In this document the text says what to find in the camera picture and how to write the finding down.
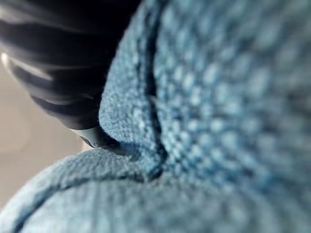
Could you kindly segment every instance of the blue upholstery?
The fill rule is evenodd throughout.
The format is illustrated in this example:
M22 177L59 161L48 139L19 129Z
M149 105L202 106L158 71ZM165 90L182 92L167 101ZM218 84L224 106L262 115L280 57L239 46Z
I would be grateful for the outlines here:
M120 146L44 170L10 232L311 232L311 3L146 0L99 121Z

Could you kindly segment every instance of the blue cushion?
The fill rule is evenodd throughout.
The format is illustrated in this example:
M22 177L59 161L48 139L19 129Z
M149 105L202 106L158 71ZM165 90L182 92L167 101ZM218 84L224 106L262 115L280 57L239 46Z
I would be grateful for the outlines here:
M0 233L310 232L310 9L143 2L99 113L120 146L40 173Z

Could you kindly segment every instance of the beige background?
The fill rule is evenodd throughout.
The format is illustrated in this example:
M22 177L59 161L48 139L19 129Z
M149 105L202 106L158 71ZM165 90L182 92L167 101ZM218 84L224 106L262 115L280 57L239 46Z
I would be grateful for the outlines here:
M82 140L45 115L0 65L0 209L43 168L81 150Z

